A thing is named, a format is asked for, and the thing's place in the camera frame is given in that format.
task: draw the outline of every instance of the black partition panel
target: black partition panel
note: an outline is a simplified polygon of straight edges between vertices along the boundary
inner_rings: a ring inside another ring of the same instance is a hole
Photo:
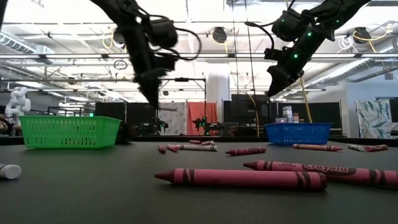
[[[124,103],[95,103],[94,115],[124,121]]]
[[[234,122],[239,124],[253,124],[256,123],[256,109],[259,116],[259,125],[270,123],[273,119],[273,114],[267,104],[269,98],[265,95],[252,96],[256,103],[248,95],[232,95],[232,101],[223,102],[223,117],[224,122]]]
[[[128,103],[126,118],[127,124],[140,125],[141,123],[153,122],[156,110],[149,103]]]
[[[391,120],[398,122],[398,99],[390,100]]]
[[[298,113],[300,119],[308,122],[307,109],[305,103],[278,103],[279,117],[283,115],[283,107],[292,106],[293,113]],[[313,123],[331,123],[331,128],[341,128],[340,103],[309,103]]]

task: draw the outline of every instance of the curtain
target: curtain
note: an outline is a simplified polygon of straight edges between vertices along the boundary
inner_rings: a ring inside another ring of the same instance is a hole
[[[161,103],[160,106],[177,109],[177,111],[159,111],[158,118],[169,124],[169,128],[166,129],[166,132],[162,130],[160,135],[187,134],[187,103]]]
[[[197,118],[202,118],[204,115],[205,115],[204,102],[188,102],[187,135],[204,135],[204,129],[199,128],[198,131],[195,128],[195,124],[192,122]],[[216,103],[206,104],[206,117],[208,122],[216,123],[218,121]]]
[[[393,138],[389,100],[355,101],[361,138]]]

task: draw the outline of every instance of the white robot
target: white robot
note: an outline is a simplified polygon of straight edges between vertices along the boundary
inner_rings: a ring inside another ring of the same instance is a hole
[[[19,116],[30,111],[30,100],[26,96],[26,87],[15,87],[11,92],[10,102],[6,106],[6,119],[16,126],[20,126]]]

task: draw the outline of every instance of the crayon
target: crayon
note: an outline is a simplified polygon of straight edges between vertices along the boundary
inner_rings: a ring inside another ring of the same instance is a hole
[[[176,147],[174,145],[167,145],[166,148],[172,152],[178,152],[178,150],[180,149],[179,147]]]
[[[348,149],[354,149],[354,150],[361,151],[361,152],[377,152],[377,151],[388,150],[387,145],[359,146],[359,145],[349,144],[349,145],[347,145],[347,147],[348,147]]]
[[[294,144],[295,149],[310,149],[310,150],[321,150],[321,151],[340,151],[343,150],[342,147],[338,146],[321,146],[321,145],[308,145],[308,144]]]
[[[198,141],[198,140],[189,140],[189,143],[191,143],[191,144],[201,144],[201,141]]]
[[[333,167],[269,161],[247,162],[244,163],[243,166],[254,170],[321,172],[326,175],[328,180],[355,184],[398,187],[398,172],[392,170]]]
[[[322,190],[327,187],[325,175],[317,172],[174,169],[158,172],[155,177],[184,185],[276,187],[302,190]]]
[[[165,154],[167,148],[166,148],[165,146],[160,146],[160,145],[158,145],[158,146],[157,146],[157,150],[158,150],[160,153]]]
[[[198,145],[176,145],[174,146],[177,150],[196,150],[196,151],[213,151],[216,152],[217,146],[198,146]]]
[[[264,147],[253,147],[249,149],[231,149],[226,151],[225,153],[231,156],[241,156],[241,155],[265,153],[266,151],[267,149]]]
[[[0,179],[16,179],[20,176],[22,169],[19,165],[0,164]]]
[[[202,142],[201,145],[202,146],[209,146],[209,145],[214,146],[214,142],[213,141],[205,141],[205,142]]]

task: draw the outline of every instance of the plastic basket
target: plastic basket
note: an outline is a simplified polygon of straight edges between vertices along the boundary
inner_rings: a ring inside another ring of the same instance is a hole
[[[326,144],[330,123],[266,124],[269,142],[281,145]]]
[[[113,146],[120,120],[101,116],[20,116],[25,146],[51,149],[99,149]]]

